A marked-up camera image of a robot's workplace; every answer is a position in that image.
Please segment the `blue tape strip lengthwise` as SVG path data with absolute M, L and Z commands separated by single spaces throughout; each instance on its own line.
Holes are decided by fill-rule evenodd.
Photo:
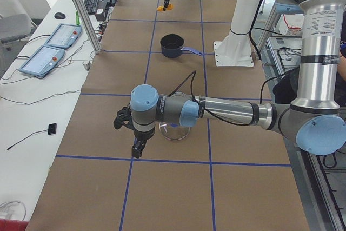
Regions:
M 147 83 L 149 65 L 150 65 L 151 54 L 152 54 L 152 46 L 153 46 L 153 42 L 154 42 L 154 33 L 155 33 L 155 29 L 156 29 L 157 14 L 158 14 L 158 11 L 155 11 L 155 18 L 154 18 L 154 25 L 153 25 L 153 29 L 152 29 L 152 35 L 151 35 L 151 42 L 150 42 L 150 48 L 149 48 L 149 54 L 148 54 L 147 67 L 145 69 L 144 84 Z M 125 194 L 124 194 L 122 215 L 121 215 L 121 220 L 120 220 L 120 223 L 119 223 L 119 231 L 123 230 L 123 224 L 124 224 L 125 211 L 126 211 L 126 206 L 127 206 L 127 198 L 128 198 L 128 193 L 129 193 L 129 187 L 130 187 L 133 163 L 134 163 L 134 157 L 131 156 L 130 165 L 129 165 L 129 172 L 128 172 L 128 178 L 127 178 L 127 185 L 126 185 Z

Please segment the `green bottle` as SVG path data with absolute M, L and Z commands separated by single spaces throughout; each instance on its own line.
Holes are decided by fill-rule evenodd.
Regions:
M 75 17 L 76 17 L 76 25 L 80 25 L 81 23 L 80 23 L 78 11 L 75 12 Z

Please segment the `dark blue saucepan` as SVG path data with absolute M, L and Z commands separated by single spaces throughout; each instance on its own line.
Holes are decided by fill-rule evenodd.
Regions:
M 198 51 L 191 47 L 184 46 L 184 39 L 177 34 L 168 34 L 160 40 L 161 52 L 167 58 L 177 58 L 184 51 L 189 51 L 193 54 L 203 56 L 201 51 Z

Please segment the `black computer mouse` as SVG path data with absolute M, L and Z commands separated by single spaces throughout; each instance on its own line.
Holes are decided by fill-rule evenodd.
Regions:
M 57 12 L 54 14 L 54 18 L 55 19 L 65 19 L 66 18 L 66 15 L 62 12 Z

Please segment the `brown paper table mat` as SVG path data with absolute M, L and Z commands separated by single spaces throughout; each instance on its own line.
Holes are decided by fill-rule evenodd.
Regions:
M 260 62 L 217 67 L 213 42 L 230 27 L 237 0 L 172 0 L 158 12 L 147 84 L 167 94 L 196 71 L 194 93 L 269 98 Z M 130 94 L 144 83 L 155 11 L 163 0 L 119 0 L 82 93 Z M 184 39 L 177 58 L 161 52 Z M 131 158 L 134 135 L 113 126 L 129 97 L 80 95 L 57 155 Z M 290 164 L 281 135 L 258 126 L 198 120 L 168 141 L 157 130 L 141 159 Z M 50 168 L 28 230 L 119 230 L 130 161 L 65 159 Z M 291 167 L 134 161 L 123 230 L 308 230 Z

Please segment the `aluminium frame post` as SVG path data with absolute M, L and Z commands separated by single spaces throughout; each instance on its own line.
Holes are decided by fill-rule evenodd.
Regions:
M 95 34 L 94 27 L 92 26 L 91 20 L 89 18 L 88 12 L 84 5 L 84 0 L 72 0 L 74 6 L 78 12 L 80 19 L 82 20 L 82 25 L 86 34 L 88 36 L 89 41 L 94 49 L 95 54 L 99 54 L 101 51 L 101 45 L 98 41 L 98 38 Z

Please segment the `grey office chair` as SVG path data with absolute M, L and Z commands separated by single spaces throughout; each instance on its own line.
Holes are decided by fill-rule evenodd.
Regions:
M 28 14 L 17 14 L 8 17 L 1 15 L 1 69 L 5 69 L 5 49 L 10 42 L 24 39 L 36 29 Z

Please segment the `teach pendant tablet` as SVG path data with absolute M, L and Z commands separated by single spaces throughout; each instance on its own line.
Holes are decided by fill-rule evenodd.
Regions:
M 44 78 L 52 69 L 57 67 L 64 57 L 65 50 L 49 45 L 41 46 L 19 68 L 19 72 Z
M 61 23 L 45 42 L 45 45 L 67 50 L 77 41 L 82 27 L 74 24 Z

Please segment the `far teach pendant tablet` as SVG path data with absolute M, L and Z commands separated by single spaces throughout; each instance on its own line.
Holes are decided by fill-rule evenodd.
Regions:
M 67 50 L 77 41 L 82 27 L 74 24 L 61 23 L 45 42 L 45 45 Z

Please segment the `black keyboard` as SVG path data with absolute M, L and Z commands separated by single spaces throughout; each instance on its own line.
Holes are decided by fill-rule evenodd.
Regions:
M 93 15 L 97 11 L 99 0 L 84 0 L 85 8 L 89 15 Z

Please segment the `blue tape strip far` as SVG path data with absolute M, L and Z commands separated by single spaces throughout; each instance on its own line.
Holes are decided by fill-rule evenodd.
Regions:
M 87 95 L 87 96 L 118 96 L 118 97 L 130 97 L 130 94 L 99 94 L 99 93 L 80 93 L 80 95 Z M 223 99 L 223 100 L 236 100 L 236 101 L 257 101 L 259 102 L 259 98 L 234 98 L 234 97 L 213 97 L 217 99 Z M 264 101 L 272 101 L 272 99 L 269 98 L 262 98 L 262 102 Z

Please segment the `near teach pendant tablet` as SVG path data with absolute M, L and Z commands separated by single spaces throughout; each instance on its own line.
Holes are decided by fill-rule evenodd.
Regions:
M 19 68 L 19 72 L 44 78 L 52 69 L 57 67 L 64 57 L 65 50 L 49 45 L 41 46 Z

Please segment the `small black square sensor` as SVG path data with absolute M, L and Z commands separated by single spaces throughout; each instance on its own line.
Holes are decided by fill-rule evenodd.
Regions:
M 50 123 L 48 125 L 48 135 L 53 135 L 57 133 L 57 123 Z

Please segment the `glass pot lid blue knob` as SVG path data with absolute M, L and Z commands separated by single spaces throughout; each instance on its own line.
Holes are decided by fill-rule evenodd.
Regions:
M 161 98 L 159 112 L 159 130 L 165 139 L 180 141 L 189 135 L 190 127 L 180 123 L 181 112 L 190 97 L 182 92 Z

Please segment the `blue tape strip crosswise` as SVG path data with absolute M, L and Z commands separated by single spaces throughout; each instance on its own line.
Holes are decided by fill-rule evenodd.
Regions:
M 187 160 L 164 160 L 164 159 L 130 159 L 120 157 L 99 157 L 99 156 L 78 156 L 78 155 L 56 155 L 55 157 L 65 159 L 85 159 L 85 160 L 110 160 L 110 161 L 137 161 L 137 162 L 157 162 L 157 163 L 184 163 L 184 164 L 211 164 L 223 166 L 256 166 L 256 167 L 291 167 L 291 164 L 277 163 L 244 163 L 244 162 L 214 162 L 214 161 L 187 161 Z

